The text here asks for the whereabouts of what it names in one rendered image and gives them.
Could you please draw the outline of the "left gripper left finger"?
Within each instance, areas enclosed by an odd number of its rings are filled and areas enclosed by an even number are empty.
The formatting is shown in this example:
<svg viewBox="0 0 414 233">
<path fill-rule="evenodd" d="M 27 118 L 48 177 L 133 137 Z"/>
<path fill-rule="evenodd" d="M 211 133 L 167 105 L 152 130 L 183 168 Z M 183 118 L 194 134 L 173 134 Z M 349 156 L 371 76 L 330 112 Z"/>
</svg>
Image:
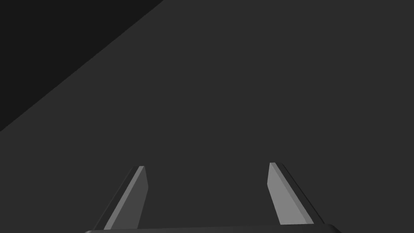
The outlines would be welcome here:
<svg viewBox="0 0 414 233">
<path fill-rule="evenodd" d="M 145 166 L 132 167 L 93 230 L 136 229 L 147 193 Z"/>
</svg>

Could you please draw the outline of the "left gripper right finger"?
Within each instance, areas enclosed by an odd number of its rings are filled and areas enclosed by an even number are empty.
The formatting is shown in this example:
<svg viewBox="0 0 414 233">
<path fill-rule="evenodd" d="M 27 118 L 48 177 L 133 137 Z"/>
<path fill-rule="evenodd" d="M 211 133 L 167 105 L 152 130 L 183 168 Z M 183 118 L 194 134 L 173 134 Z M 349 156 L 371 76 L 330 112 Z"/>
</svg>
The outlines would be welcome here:
<svg viewBox="0 0 414 233">
<path fill-rule="evenodd" d="M 281 225 L 324 224 L 321 216 L 282 163 L 269 164 L 267 186 Z"/>
</svg>

